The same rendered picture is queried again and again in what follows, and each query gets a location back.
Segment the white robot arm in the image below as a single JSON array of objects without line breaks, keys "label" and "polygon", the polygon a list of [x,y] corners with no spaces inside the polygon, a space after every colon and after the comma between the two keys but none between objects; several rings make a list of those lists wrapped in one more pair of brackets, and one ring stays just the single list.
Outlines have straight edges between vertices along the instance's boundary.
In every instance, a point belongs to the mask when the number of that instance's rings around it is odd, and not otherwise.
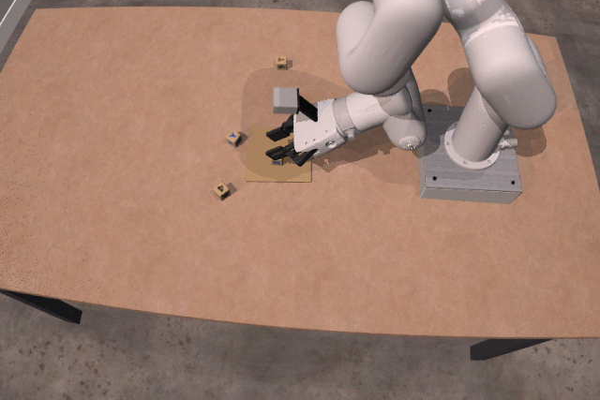
[{"label": "white robot arm", "polygon": [[399,149],[424,144],[428,130],[411,66],[443,16],[460,37],[474,81],[459,123],[450,125],[443,139],[457,165],[489,168],[499,148],[518,146],[517,138],[503,138],[509,126],[534,129],[556,111],[557,97],[540,52],[505,0],[372,2],[348,5],[337,20],[339,70],[355,92],[336,99],[333,111],[349,141],[382,126]]}]

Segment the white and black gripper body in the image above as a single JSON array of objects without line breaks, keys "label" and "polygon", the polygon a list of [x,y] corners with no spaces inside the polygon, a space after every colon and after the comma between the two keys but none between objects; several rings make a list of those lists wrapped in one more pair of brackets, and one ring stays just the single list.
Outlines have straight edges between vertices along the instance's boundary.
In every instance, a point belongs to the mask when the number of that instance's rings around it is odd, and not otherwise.
[{"label": "white and black gripper body", "polygon": [[323,156],[348,141],[336,121],[333,104],[336,98],[312,103],[318,109],[318,122],[299,111],[293,117],[293,140],[296,152],[318,149],[309,160]]}]

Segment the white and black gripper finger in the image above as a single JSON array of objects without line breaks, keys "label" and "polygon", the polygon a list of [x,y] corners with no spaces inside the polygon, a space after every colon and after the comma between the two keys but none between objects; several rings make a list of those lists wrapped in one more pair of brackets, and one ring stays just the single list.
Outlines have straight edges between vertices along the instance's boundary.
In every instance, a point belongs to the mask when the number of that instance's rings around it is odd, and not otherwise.
[{"label": "white and black gripper finger", "polygon": [[[302,153],[302,152],[296,152],[295,149],[291,151],[291,149],[293,149],[293,148],[294,148],[294,141],[284,147],[278,146],[276,148],[268,150],[265,152],[265,154],[267,156],[269,156],[270,158],[272,158],[273,160],[279,160],[283,157],[289,156],[296,165],[298,165],[299,167],[302,167],[310,159],[310,157],[318,150],[318,149],[313,149],[311,151]],[[300,153],[302,153],[302,154],[300,156],[298,156],[298,154],[300,154]]]},{"label": "white and black gripper finger", "polygon": [[279,141],[290,136],[293,133],[293,116],[292,114],[286,122],[283,122],[281,127],[266,132],[266,136],[272,141]]}]

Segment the tan flat square mat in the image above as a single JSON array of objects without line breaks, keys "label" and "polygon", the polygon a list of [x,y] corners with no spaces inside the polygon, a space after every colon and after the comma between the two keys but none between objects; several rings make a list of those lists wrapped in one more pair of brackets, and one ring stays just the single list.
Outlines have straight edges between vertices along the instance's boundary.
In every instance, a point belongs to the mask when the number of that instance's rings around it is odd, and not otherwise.
[{"label": "tan flat square mat", "polygon": [[302,167],[296,165],[289,157],[283,157],[283,165],[271,165],[271,158],[266,151],[278,146],[286,146],[293,142],[293,133],[279,141],[272,141],[266,132],[276,127],[251,127],[249,130],[247,151],[246,182],[267,183],[311,183],[311,160]]}]

